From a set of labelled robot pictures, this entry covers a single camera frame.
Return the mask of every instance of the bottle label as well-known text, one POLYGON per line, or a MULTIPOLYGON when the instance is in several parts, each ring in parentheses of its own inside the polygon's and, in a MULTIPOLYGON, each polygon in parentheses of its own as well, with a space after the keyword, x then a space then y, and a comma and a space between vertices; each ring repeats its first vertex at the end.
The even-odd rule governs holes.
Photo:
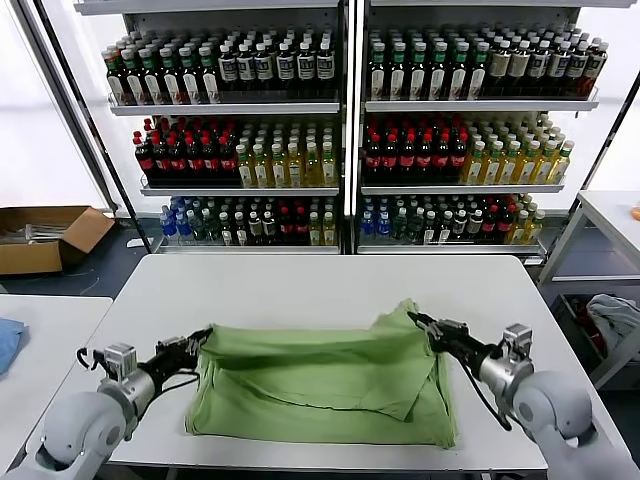
POLYGON ((187 93, 189 94, 189 100, 191 103, 199 103, 200 95, 198 92, 198 83, 196 82, 196 77, 191 73, 186 73, 182 76, 184 80, 184 84, 187 87, 187 93))
POLYGON ((520 78, 524 76, 529 64, 529 55, 511 55, 508 73, 510 77, 520 78))
POLYGON ((469 83, 469 95, 467 100, 477 100, 480 97, 482 82, 484 81, 485 71, 481 68, 474 70, 469 83))
POLYGON ((551 162, 544 162, 540 165, 538 169, 538 173, 536 173, 536 178, 534 180, 534 185, 542 185, 546 182, 547 177, 549 176, 549 170, 551 170, 551 162))
POLYGON ((133 93, 133 98, 136 103, 138 105, 144 105, 144 90, 142 90, 142 85, 140 85, 140 79, 129 75, 127 77, 127 83, 131 87, 131 92, 133 93))
POLYGON ((209 103, 218 103, 220 101, 220 97, 218 96, 218 82, 216 82, 216 76, 212 73, 205 73, 202 78, 204 79, 204 86, 207 89, 209 103))
POLYGON ((111 91, 113 92, 113 96, 115 97, 115 101, 118 105, 123 105, 125 102, 124 89, 122 88, 122 84, 120 83, 120 79, 118 77, 107 77, 107 82, 109 82, 109 86, 111 87, 111 91))
POLYGON ((284 187, 284 167, 282 165, 273 166, 273 178, 276 182, 276 187, 284 187))
POLYGON ((384 71, 375 70, 371 74, 371 100, 382 100, 383 84, 384 84, 384 71))
POLYGON ((300 167, 289 165, 289 177, 291 177, 291 186, 293 188, 300 187, 300 167))
POLYGON ((293 80, 295 76, 293 57, 278 57, 278 78, 280 80, 293 80))
POLYGON ((402 95, 402 83, 404 82, 404 71, 396 70, 391 73, 391 91, 389 100, 400 100, 402 95))
POLYGON ((431 165, 431 156, 420 156, 416 157, 416 165, 420 168, 426 168, 431 165))
POLYGON ((333 55, 321 57, 318 55, 318 78, 320 80, 332 80, 335 76, 333 55))
POLYGON ((409 100, 420 100, 422 83, 424 82, 424 70, 415 70, 411 74, 411 87, 409 88, 409 100))
POLYGON ((518 185, 528 185, 531 181, 531 173, 533 172, 534 162, 527 162, 522 167, 520 172, 520 178, 518 179, 518 185))
POLYGON ((507 68, 509 68, 509 61, 511 60, 510 54, 498 54, 491 55, 491 65, 489 66, 489 75, 492 77, 504 77, 507 74, 507 68))
POLYGON ((451 160, 451 166, 453 167, 460 168, 464 165, 464 155, 451 155, 449 159, 451 160))
POLYGON ((155 105, 162 105, 162 94, 160 93, 160 86, 158 85, 158 79, 153 75, 145 75, 144 83, 147 84, 149 93, 151 94, 151 100, 155 105))
POLYGON ((238 80, 238 68, 235 58, 219 58, 220 78, 225 82, 235 82, 238 80))
POLYGON ((487 175, 484 177, 485 185, 494 185, 496 183, 496 174, 498 173, 498 168, 500 167, 500 163, 491 162, 487 167, 487 175))
POLYGON ((499 185, 509 185, 509 181, 511 180, 511 175, 513 175, 513 169, 515 167, 515 163, 507 163, 500 173, 500 178, 498 179, 499 185))
POLYGON ((242 179, 242 186, 244 188, 251 187, 251 170, 249 170, 249 167, 240 167, 238 168, 238 171, 240 172, 240 178, 242 179))
POLYGON ((444 70, 434 70, 431 73, 431 82, 429 83, 429 100, 439 100, 440 90, 442 90, 442 82, 444 80, 444 70))
POLYGON ((171 98, 171 103, 174 105, 180 105, 180 90, 178 89, 178 80, 175 75, 165 75, 164 83, 167 84, 167 90, 169 91, 169 97, 171 98))
POLYGON ((309 239, 311 240, 311 246, 317 247, 320 245, 320 230, 309 230, 309 239))
POLYGON ((462 94, 462 84, 464 83, 464 77, 467 72, 461 68, 453 72, 451 77, 451 89, 449 90, 449 100, 460 100, 462 94))
POLYGON ((316 60, 311 56, 298 56, 298 76, 300 80, 312 80, 316 76, 316 60))
POLYGON ((380 157, 370 157, 367 155, 365 162, 367 168, 378 168, 380 166, 380 157))
POLYGON ((231 245, 233 241, 233 237, 231 236, 231 232, 229 230, 222 231, 222 240, 224 240, 224 244, 228 247, 231 245))
POLYGON ((258 80, 266 81, 273 78, 273 67, 271 66, 271 57, 256 57, 254 59, 258 80))

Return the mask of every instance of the green cloth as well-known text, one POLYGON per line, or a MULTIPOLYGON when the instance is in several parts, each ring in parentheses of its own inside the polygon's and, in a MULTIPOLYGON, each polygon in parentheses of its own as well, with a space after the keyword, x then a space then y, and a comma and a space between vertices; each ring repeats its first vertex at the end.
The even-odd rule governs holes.
POLYGON ((242 330, 215 326, 187 431, 257 440, 455 444, 444 358, 407 311, 368 330, 242 330))

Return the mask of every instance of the juice bottle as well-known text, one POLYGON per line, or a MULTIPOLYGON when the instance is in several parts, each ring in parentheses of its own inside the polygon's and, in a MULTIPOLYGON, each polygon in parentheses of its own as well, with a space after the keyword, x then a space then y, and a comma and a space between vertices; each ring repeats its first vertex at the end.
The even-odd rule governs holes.
POLYGON ((467 154, 464 167, 460 176, 460 183, 464 185, 477 185, 478 175, 482 168, 482 155, 484 153, 484 142, 476 141, 473 150, 467 154))
POLYGON ((513 171, 516 167, 519 150, 520 150, 520 142, 517 142, 517 141, 509 142, 509 147, 507 148, 507 154, 504 157, 502 157, 500 168, 498 169, 498 174, 496 175, 496 178, 498 179, 496 183, 498 185, 509 185, 511 183, 511 177, 513 176, 513 171))
POLYGON ((555 160, 546 183, 548 183, 549 185, 560 184, 562 178, 564 177, 564 172, 567 171, 569 163, 571 163, 569 160, 569 155, 571 155, 573 147, 574 143, 571 140, 567 140, 566 142, 564 142, 564 145, 560 150, 560 156, 555 160))
POLYGON ((544 185, 553 166, 553 154, 556 142, 549 140, 544 147, 544 153, 536 159, 536 166, 531 174, 532 185, 544 185))
POLYGON ((500 168, 500 160, 502 155, 502 142, 496 140, 490 148, 489 156, 482 161, 482 167, 478 174, 478 182, 480 185, 495 185, 496 175, 500 168))

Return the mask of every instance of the white wall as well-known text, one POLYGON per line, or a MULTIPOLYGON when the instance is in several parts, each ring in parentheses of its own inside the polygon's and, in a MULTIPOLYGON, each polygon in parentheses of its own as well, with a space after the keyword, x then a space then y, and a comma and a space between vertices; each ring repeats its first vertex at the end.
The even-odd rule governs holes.
POLYGON ((4 2, 0 45, 0 206, 105 208, 4 2))

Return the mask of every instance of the water bottle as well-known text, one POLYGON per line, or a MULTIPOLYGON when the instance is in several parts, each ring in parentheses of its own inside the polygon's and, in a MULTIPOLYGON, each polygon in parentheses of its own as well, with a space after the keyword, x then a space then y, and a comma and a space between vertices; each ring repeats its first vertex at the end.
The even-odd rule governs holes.
POLYGON ((189 222, 187 222, 182 212, 176 214, 176 227, 178 227, 178 234, 180 235, 180 245, 193 245, 195 243, 189 222))
POLYGON ((160 225, 162 225, 162 234, 167 239, 167 245, 178 245, 178 229, 176 224, 165 213, 160 214, 160 225))

